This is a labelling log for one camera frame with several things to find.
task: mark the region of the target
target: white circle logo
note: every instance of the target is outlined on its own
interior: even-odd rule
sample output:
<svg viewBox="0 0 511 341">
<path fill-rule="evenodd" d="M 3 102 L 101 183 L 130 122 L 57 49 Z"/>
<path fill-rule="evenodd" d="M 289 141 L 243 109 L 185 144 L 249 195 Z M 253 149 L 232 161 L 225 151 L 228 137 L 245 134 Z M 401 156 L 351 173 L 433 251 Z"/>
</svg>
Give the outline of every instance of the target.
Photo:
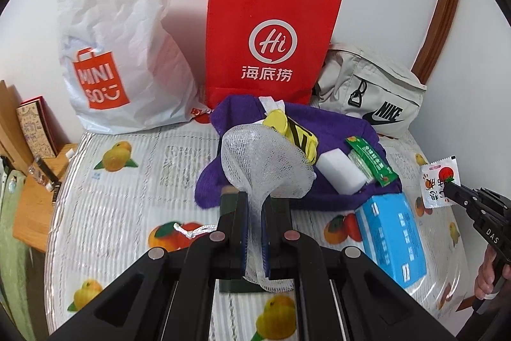
<svg viewBox="0 0 511 341">
<path fill-rule="evenodd" d="M 248 38 L 248 48 L 252 55 L 266 64 L 278 64 L 290 58 L 297 43 L 294 28 L 279 19 L 261 22 Z"/>
</svg>

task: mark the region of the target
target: fruit-patterned tablecloth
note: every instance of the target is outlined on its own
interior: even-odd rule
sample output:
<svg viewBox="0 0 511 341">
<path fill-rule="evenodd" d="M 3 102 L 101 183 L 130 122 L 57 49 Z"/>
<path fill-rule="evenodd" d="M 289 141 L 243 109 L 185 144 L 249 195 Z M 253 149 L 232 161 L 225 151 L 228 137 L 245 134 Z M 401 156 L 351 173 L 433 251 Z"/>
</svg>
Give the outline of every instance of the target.
<svg viewBox="0 0 511 341">
<path fill-rule="evenodd" d="M 455 244 L 449 232 L 455 225 L 452 210 L 421 208 L 416 155 L 422 158 L 422 152 L 411 135 L 381 143 L 413 206 L 426 253 L 428 274 L 407 290 L 441 317 L 456 309 L 468 288 L 462 241 Z M 198 208 L 194 188 L 217 147 L 213 127 L 196 121 L 118 136 L 84 133 L 49 235 L 45 305 L 50 332 L 150 247 L 189 245 L 173 230 L 175 222 L 185 229 L 216 224 L 218 208 Z M 363 249 L 353 213 L 293 211 L 292 218 L 296 229 L 321 245 Z M 293 293 L 220 294 L 217 284 L 210 340 L 265 338 L 296 339 Z"/>
</svg>

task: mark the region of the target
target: human hand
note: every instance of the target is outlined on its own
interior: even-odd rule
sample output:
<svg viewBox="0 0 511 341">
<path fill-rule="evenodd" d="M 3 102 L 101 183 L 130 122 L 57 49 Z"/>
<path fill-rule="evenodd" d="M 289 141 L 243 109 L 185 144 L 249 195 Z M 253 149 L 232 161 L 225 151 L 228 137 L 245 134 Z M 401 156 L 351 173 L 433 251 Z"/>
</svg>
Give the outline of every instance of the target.
<svg viewBox="0 0 511 341">
<path fill-rule="evenodd" d="M 493 261 L 496 256 L 497 253 L 494 248 L 488 245 L 484 252 L 484 261 L 482 265 L 479 266 L 479 273 L 477 274 L 476 281 L 474 283 L 474 295 L 477 299 L 481 299 L 481 301 L 486 295 L 492 293 L 493 280 L 495 279 Z M 511 267 L 509 267 L 509 265 L 504 266 L 502 276 L 504 279 L 511 279 Z"/>
</svg>

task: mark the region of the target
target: white mesh net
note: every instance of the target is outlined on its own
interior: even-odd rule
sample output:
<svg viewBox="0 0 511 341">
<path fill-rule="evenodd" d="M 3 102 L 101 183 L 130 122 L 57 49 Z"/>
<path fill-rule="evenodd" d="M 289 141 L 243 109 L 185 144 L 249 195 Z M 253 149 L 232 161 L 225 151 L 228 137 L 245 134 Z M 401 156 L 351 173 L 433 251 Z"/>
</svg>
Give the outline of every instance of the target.
<svg viewBox="0 0 511 341">
<path fill-rule="evenodd" d="M 316 174 L 305 154 L 277 131 L 264 125 L 239 125 L 222 138 L 222 168 L 229 182 L 248 194 L 249 224 L 245 279 L 270 292 L 288 291 L 291 280 L 265 277 L 261 248 L 261 208 L 271 195 L 301 198 Z"/>
</svg>

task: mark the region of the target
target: yellow packaged item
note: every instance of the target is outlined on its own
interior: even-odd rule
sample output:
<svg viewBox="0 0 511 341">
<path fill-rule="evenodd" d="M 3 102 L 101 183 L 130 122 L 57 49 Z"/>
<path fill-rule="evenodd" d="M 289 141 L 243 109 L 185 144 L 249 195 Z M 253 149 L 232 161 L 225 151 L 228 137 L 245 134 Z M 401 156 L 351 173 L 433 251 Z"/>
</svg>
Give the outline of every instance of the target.
<svg viewBox="0 0 511 341">
<path fill-rule="evenodd" d="M 272 110 L 263 120 L 263 125 L 271 127 L 298 146 L 311 163 L 316 163 L 318 138 L 280 110 Z"/>
</svg>

